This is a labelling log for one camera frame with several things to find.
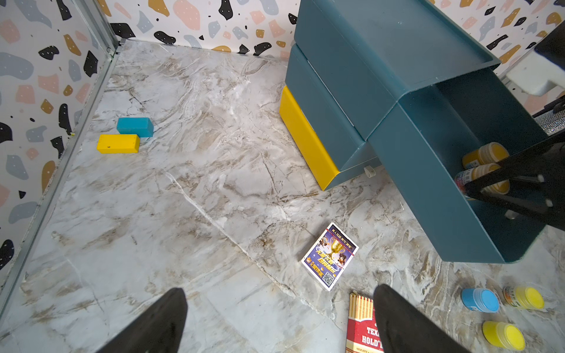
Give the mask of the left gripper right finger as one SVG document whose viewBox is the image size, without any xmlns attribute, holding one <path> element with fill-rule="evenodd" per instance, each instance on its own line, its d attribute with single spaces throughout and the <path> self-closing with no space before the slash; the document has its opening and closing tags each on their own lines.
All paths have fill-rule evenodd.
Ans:
<svg viewBox="0 0 565 353">
<path fill-rule="evenodd" d="M 467 352 L 393 288 L 378 285 L 375 321 L 385 352 Z"/>
</svg>

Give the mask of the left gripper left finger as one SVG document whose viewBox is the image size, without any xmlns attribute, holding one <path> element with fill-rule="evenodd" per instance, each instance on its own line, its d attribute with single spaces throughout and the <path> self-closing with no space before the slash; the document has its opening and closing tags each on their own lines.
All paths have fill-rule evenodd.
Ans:
<svg viewBox="0 0 565 353">
<path fill-rule="evenodd" d="M 100 352 L 178 352 L 188 313 L 182 288 L 172 288 Z"/>
</svg>

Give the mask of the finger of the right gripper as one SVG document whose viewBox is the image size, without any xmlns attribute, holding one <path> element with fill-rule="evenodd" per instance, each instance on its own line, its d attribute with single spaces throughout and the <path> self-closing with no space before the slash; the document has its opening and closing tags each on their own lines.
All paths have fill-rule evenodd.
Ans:
<svg viewBox="0 0 565 353">
<path fill-rule="evenodd" d="M 564 133 L 514 154 L 463 186 L 472 199 L 564 228 Z"/>
</svg>

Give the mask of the blue paint can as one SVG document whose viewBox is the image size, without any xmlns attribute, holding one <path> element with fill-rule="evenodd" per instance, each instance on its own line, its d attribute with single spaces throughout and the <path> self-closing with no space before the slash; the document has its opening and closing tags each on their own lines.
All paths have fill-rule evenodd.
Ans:
<svg viewBox="0 0 565 353">
<path fill-rule="evenodd" d="M 497 313 L 500 301 L 497 295 L 485 288 L 466 288 L 461 292 L 463 305 L 472 311 L 481 313 Z"/>
</svg>

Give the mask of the teal top drawer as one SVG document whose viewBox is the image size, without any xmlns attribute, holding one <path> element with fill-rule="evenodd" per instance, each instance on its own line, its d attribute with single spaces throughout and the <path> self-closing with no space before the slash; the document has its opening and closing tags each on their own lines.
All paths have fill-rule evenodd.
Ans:
<svg viewBox="0 0 565 353">
<path fill-rule="evenodd" d="M 463 156 L 485 144 L 516 154 L 546 137 L 493 70 L 481 69 L 404 95 L 369 144 L 442 260 L 515 263 L 543 224 L 466 198 L 455 178 Z"/>
</svg>

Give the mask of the teal drawer cabinet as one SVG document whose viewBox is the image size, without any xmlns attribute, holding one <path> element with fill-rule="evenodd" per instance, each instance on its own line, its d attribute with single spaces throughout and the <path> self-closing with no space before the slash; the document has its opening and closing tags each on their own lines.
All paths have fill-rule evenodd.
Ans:
<svg viewBox="0 0 565 353">
<path fill-rule="evenodd" d="M 281 111 L 327 190 L 379 165 L 369 137 L 405 95 L 499 64 L 430 1 L 302 1 Z"/>
</svg>

